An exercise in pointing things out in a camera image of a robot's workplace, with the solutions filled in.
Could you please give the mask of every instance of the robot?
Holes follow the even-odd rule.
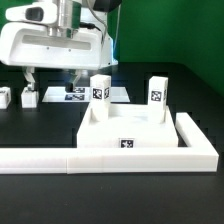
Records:
[[[21,66],[27,91],[37,92],[35,67],[72,69],[66,85],[72,92],[84,70],[116,65],[107,13],[122,0],[37,0],[6,10],[0,37],[0,60]]]

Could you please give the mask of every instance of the white base platform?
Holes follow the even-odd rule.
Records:
[[[77,103],[90,101],[90,87],[76,87],[76,89],[84,89],[76,93],[66,93],[65,87],[48,87],[43,101],[44,103]],[[125,87],[111,87],[111,102],[130,102]]]
[[[92,119],[91,105],[77,133],[77,148],[149,148],[177,147],[178,137],[166,107],[165,121],[152,123],[149,106],[111,104],[109,118],[102,122]]]

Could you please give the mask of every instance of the green backdrop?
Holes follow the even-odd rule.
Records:
[[[0,26],[7,7],[31,2],[1,0]],[[223,0],[123,0],[116,57],[184,64],[224,96],[223,10]],[[113,37],[116,12],[109,16]]]

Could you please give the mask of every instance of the white block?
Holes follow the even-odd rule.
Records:
[[[39,92],[29,91],[28,88],[25,87],[21,99],[23,108],[36,108],[39,100]]]
[[[68,173],[215,172],[218,154],[211,148],[73,149]]]
[[[176,128],[188,147],[212,147],[203,132],[187,113],[176,115]]]
[[[95,121],[106,121],[109,116],[109,107],[101,106],[92,108],[92,119]]]
[[[47,148],[0,149],[1,174],[66,173],[67,150]]]
[[[154,109],[149,107],[148,109],[148,122],[151,124],[161,124],[165,121],[166,110]]]
[[[165,110],[168,78],[153,76],[149,80],[148,105],[153,109]]]
[[[77,147],[176,147],[178,137],[168,107],[165,120],[149,123],[147,105],[111,104],[108,120],[96,122],[89,106],[77,134]]]
[[[0,88],[0,109],[6,109],[11,102],[11,90],[8,87]]]
[[[91,77],[90,88],[92,118],[96,121],[105,121],[108,119],[111,101],[111,77],[107,75]]]

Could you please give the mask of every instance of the black and white tag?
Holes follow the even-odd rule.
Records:
[[[166,97],[167,97],[167,90],[165,89],[165,90],[164,90],[164,97],[163,97],[163,100],[166,100]]]
[[[104,92],[104,99],[107,99],[110,96],[110,88],[106,88]]]
[[[162,92],[160,91],[152,91],[151,100],[160,102],[162,99]]]
[[[93,99],[102,100],[103,99],[102,94],[103,94],[102,89],[93,88]]]
[[[67,94],[65,96],[66,101],[83,101],[85,99],[85,95],[83,94]]]
[[[85,88],[84,87],[75,87],[74,93],[85,93]]]
[[[134,148],[134,139],[133,138],[120,139],[120,148]]]

